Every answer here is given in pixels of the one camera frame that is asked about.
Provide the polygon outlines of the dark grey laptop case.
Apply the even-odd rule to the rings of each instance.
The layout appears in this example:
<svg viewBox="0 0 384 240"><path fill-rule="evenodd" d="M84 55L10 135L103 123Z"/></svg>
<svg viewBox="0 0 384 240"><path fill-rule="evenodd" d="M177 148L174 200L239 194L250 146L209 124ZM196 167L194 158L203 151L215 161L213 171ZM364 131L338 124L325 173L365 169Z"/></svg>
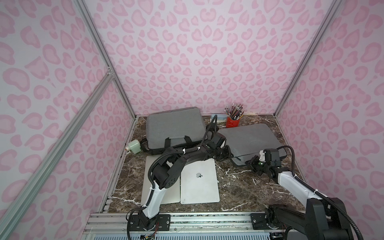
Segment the dark grey laptop case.
<svg viewBox="0 0 384 240"><path fill-rule="evenodd" d="M276 149L282 144L266 124L220 129L231 150L234 167L244 167L247 161L259 156L264 149Z"/></svg>

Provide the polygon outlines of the dark green laptop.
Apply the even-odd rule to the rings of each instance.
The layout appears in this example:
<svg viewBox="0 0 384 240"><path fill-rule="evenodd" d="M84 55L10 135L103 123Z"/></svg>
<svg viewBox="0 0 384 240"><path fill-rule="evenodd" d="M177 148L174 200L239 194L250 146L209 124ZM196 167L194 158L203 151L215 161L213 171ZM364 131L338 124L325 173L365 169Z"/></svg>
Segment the dark green laptop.
<svg viewBox="0 0 384 240"><path fill-rule="evenodd" d="M147 156L146 157L146 165L145 165L145 173L144 173L144 182L141 196L141 205L144 205L148 200L148 195L150 193L150 188L152 187L149 179L148 179L148 170L152 163L159 157L160 155ZM181 191L180 191L180 178L177 179L175 184L171 186L167 192L165 193L161 205L169 205L180 203L181 200Z"/></svg>

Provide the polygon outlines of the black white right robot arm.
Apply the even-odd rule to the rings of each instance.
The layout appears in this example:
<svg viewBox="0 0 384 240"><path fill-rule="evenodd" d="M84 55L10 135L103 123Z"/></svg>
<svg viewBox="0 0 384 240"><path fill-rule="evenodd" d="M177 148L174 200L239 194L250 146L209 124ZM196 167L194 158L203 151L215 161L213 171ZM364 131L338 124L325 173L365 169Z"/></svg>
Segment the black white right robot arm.
<svg viewBox="0 0 384 240"><path fill-rule="evenodd" d="M246 165L259 176L267 175L305 207L303 213L279 204L265 209L263 223L273 230L285 228L285 239L291 230L306 235L309 240L363 239L343 201L322 194L298 177L294 169L283 167L279 149L261 150Z"/></svg>

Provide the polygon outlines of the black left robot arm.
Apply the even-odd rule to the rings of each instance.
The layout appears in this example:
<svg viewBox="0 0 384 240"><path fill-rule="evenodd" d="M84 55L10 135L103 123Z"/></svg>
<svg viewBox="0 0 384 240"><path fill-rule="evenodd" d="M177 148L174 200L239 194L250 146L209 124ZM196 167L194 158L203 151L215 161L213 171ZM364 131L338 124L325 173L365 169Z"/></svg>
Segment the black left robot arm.
<svg viewBox="0 0 384 240"><path fill-rule="evenodd" d="M220 133L213 133L196 147L175 149L169 147L158 157L148 170L151 187L145 204L139 210L139 219L150 225L160 212L160 205L167 189L181 176L185 166L208 159L221 160L230 156L227 139Z"/></svg>

